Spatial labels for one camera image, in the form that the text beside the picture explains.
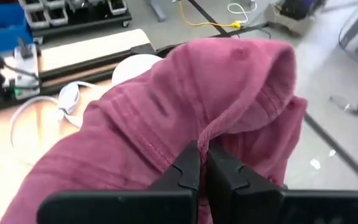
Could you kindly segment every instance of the fabric fold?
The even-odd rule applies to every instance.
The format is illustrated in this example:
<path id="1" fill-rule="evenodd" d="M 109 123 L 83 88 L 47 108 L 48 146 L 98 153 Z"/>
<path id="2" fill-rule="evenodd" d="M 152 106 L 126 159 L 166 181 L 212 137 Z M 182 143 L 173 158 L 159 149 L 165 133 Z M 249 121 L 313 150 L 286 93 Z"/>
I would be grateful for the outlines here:
<path id="1" fill-rule="evenodd" d="M 210 38 L 177 47 L 90 103 L 81 129 L 38 161 L 1 223 L 35 223 L 41 201 L 60 190 L 144 189 L 194 139 L 202 162 L 217 139 L 282 185 L 307 106 L 293 95 L 295 71 L 284 42 Z M 207 202 L 199 216 L 211 223 Z"/>

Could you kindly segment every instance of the yellow cable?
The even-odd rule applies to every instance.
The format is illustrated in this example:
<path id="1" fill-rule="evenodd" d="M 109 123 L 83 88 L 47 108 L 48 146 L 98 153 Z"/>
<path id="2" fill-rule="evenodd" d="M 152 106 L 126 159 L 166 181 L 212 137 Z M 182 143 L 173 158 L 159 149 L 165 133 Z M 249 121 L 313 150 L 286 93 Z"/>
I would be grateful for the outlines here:
<path id="1" fill-rule="evenodd" d="M 187 20 L 187 18 L 185 16 L 185 12 L 183 10 L 181 0 L 179 0 L 179 8 L 180 8 L 180 12 L 181 12 L 181 16 L 182 16 L 183 20 L 185 22 L 187 22 L 189 25 L 192 25 L 192 26 L 214 25 L 214 26 L 220 26 L 220 27 L 234 27 L 234 28 L 237 28 L 237 29 L 241 29 L 241 24 L 238 21 L 234 21 L 231 24 L 217 24 L 217 23 L 214 23 L 214 22 L 200 22 L 200 23 L 197 23 L 197 24 L 191 23 L 191 22 L 189 22 Z"/>

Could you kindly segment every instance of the black cable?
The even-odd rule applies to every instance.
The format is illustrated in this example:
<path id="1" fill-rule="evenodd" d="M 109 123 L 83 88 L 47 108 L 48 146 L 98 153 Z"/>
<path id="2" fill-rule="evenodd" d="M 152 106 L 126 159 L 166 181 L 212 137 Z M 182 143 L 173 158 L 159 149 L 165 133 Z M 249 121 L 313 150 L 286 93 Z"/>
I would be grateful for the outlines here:
<path id="1" fill-rule="evenodd" d="M 7 67 L 8 69 L 20 73 L 21 75 L 26 75 L 28 77 L 32 77 L 35 81 L 38 81 L 37 85 L 34 86 L 17 86 L 17 85 L 12 85 L 10 86 L 11 88 L 15 88 L 15 89 L 19 89 L 19 90 L 34 90 L 34 89 L 38 89 L 42 87 L 42 80 L 40 79 L 40 77 L 38 77 L 34 72 L 28 72 L 19 68 L 14 68 L 10 65 L 8 65 L 7 63 L 4 63 L 5 67 Z"/>
<path id="2" fill-rule="evenodd" d="M 236 30 L 230 31 L 230 32 L 227 33 L 228 36 L 220 35 L 220 37 L 232 37 L 232 36 L 237 35 L 237 34 L 243 34 L 245 32 L 250 32 L 250 31 L 253 31 L 253 30 L 263 29 L 263 28 L 266 28 L 268 26 L 269 26 L 268 22 L 263 22 L 261 24 L 257 24 L 257 25 L 254 25 L 254 26 L 247 26 L 247 27 L 244 27 L 244 28 L 241 28 L 241 29 L 236 29 Z"/>
<path id="3" fill-rule="evenodd" d="M 188 0 L 193 7 L 195 7 L 197 9 L 197 11 L 208 21 L 208 22 L 212 22 L 212 23 L 217 23 L 195 0 Z M 224 37 L 230 37 L 229 34 L 227 34 L 226 30 L 224 30 L 222 27 L 220 26 L 216 26 L 213 25 L 213 27 L 215 27 L 215 29 Z"/>
<path id="4" fill-rule="evenodd" d="M 263 29 L 256 29 L 256 30 L 261 31 L 261 32 L 267 34 L 269 40 L 272 39 L 272 34 L 271 34 L 269 31 L 266 31 L 266 30 L 263 30 Z"/>

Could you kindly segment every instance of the blue storage bin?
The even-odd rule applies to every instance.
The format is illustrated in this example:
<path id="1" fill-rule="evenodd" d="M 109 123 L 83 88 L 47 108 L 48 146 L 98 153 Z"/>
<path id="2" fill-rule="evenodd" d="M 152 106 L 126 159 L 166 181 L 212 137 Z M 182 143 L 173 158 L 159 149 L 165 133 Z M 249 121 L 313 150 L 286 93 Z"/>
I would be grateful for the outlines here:
<path id="1" fill-rule="evenodd" d="M 33 42 L 23 9 L 19 3 L 0 4 L 0 52 L 13 50 L 19 38 Z"/>

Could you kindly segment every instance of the floor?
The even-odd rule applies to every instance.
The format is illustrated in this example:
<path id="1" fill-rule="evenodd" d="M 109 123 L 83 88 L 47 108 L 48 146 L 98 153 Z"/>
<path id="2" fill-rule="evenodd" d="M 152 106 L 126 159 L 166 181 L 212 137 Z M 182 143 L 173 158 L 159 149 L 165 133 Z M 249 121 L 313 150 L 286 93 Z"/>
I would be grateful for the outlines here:
<path id="1" fill-rule="evenodd" d="M 269 1 L 256 0 L 258 8 L 249 14 L 251 24 L 263 22 L 263 11 Z M 109 35 L 128 29 L 143 29 L 157 49 L 170 44 L 219 34 L 212 26 L 193 27 L 181 18 L 177 2 L 160 0 L 167 15 L 158 23 L 151 8 L 141 0 L 127 0 L 133 16 L 129 28 L 114 27 L 82 36 L 68 36 L 46 42 L 44 47 L 65 44 L 81 39 Z M 188 1 L 182 1 L 189 21 L 205 22 L 206 19 Z M 242 15 L 230 14 L 226 6 L 234 0 L 196 0 L 217 22 L 230 23 L 243 20 Z M 330 0 L 327 8 L 349 1 Z M 296 51 L 298 81 L 296 94 L 309 101 L 308 114 L 331 136 L 343 152 L 330 146 L 307 122 L 304 122 L 301 139 L 292 154 L 285 182 L 290 189 L 342 189 L 358 190 L 358 118 L 341 111 L 329 101 L 336 95 L 344 101 L 358 102 L 358 63 L 338 47 L 341 27 L 358 6 L 344 7 L 320 14 L 314 26 L 304 37 L 294 37 L 283 30 L 266 28 L 272 39 L 290 42 Z M 259 30 L 235 38 L 267 38 Z"/>

